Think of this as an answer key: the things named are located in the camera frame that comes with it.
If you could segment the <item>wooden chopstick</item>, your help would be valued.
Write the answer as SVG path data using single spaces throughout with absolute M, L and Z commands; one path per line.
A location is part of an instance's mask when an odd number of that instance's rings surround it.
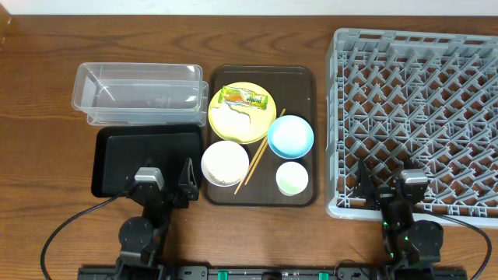
M 247 185 L 249 180 L 251 179 L 256 167 L 258 166 L 259 162 L 261 161 L 261 158 L 268 146 L 268 137 L 265 137 L 264 140 L 261 142 L 254 158 L 252 159 L 250 166 L 249 166 L 249 171 L 248 174 L 245 178 L 244 184 Z
M 259 162 L 260 162 L 260 160 L 262 158 L 262 156 L 265 153 L 265 150 L 268 147 L 268 136 L 269 136 L 269 133 L 267 133 L 267 135 L 265 136 L 264 140 L 261 142 L 261 144 L 260 144 L 257 152 L 255 153 L 253 159 L 250 162 L 250 165 L 249 165 L 247 173 L 244 175 L 244 177 L 242 178 L 242 180 L 237 185 L 237 188 L 236 188 L 236 190 L 233 193 L 234 195 L 236 195 L 239 192 L 240 188 L 243 185 L 247 185 L 247 183 L 251 179 L 254 171 L 256 170 L 256 168 L 257 168 L 257 166 L 258 166 L 258 164 L 259 164 Z

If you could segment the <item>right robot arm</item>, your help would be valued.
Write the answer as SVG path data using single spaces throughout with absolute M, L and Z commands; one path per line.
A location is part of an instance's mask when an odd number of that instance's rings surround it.
M 354 194 L 365 200 L 365 208 L 381 212 L 384 247 L 391 255 L 379 273 L 383 279 L 436 278 L 433 264 L 440 261 L 443 227 L 413 218 L 413 207 L 423 200 L 428 185 L 424 171 L 409 166 L 391 185 L 376 187 L 365 162 L 357 162 Z

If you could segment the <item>green orange snack wrapper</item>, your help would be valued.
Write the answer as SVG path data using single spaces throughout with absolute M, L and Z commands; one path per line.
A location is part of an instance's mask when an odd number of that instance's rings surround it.
M 220 91 L 218 103 L 234 103 L 265 110 L 268 105 L 268 96 L 249 89 L 224 86 Z

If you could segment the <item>small light green cup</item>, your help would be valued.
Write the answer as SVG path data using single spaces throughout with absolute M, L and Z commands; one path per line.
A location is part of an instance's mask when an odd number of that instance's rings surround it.
M 286 162 L 277 169 L 275 180 L 282 194 L 294 196 L 307 188 L 309 176 L 307 170 L 301 164 Z

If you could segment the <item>yellow plate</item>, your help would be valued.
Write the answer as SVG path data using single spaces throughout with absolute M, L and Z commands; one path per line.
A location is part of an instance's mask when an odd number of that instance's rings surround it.
M 234 103 L 218 103 L 218 97 L 221 91 L 221 89 L 218 89 L 211 98 L 208 108 L 208 119 L 211 129 L 221 139 L 237 142 L 238 144 L 250 144 L 263 139 L 267 135 L 270 125 L 277 118 L 277 108 L 274 99 L 266 89 L 252 82 L 233 82 L 228 84 L 228 86 L 249 89 L 256 93 L 264 94 L 268 96 L 268 105 L 265 110 L 260 110 L 254 107 L 236 105 Z M 232 109 L 247 114 L 250 117 L 251 124 L 246 132 L 232 137 L 223 137 L 219 135 L 219 132 L 212 126 L 212 109 L 221 107 L 223 104 L 227 104 Z

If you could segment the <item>light blue bowl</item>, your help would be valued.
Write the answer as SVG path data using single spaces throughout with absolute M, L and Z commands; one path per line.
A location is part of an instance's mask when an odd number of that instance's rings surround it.
M 299 159 L 308 154 L 314 145 L 313 128 L 296 115 L 279 117 L 268 130 L 268 145 L 283 159 Z

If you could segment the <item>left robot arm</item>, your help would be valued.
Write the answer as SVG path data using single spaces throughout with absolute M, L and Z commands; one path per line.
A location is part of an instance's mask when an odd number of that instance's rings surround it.
M 175 208 L 187 208 L 199 197 L 192 159 L 187 158 L 178 181 L 168 186 L 157 167 L 141 167 L 124 196 L 143 207 L 140 216 L 123 223 L 118 239 L 117 280 L 172 279 L 175 271 L 163 260 L 163 248 Z

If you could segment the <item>white tissue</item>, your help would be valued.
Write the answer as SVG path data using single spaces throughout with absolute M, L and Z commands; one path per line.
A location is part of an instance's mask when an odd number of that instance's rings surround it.
M 229 105 L 212 109 L 212 126 L 220 136 L 232 137 L 246 132 L 251 124 L 250 117 L 232 109 Z

